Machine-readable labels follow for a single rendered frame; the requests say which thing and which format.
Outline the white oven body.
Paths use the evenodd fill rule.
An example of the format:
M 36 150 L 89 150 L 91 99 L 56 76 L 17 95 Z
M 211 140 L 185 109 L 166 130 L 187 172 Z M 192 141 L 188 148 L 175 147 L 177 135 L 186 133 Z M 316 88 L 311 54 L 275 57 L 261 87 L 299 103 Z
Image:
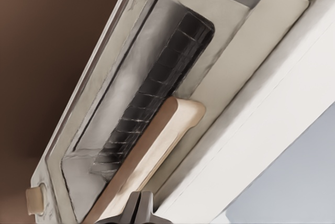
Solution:
M 209 223 L 335 102 L 335 0 L 307 9 L 168 180 L 153 214 Z

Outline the pale beige oven knob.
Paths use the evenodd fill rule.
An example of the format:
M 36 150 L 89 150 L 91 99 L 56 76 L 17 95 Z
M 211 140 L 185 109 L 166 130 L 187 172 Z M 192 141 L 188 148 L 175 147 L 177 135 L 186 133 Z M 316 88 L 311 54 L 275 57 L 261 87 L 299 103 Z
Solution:
M 26 189 L 28 215 L 34 215 L 36 223 L 45 221 L 48 208 L 48 195 L 45 183 Z

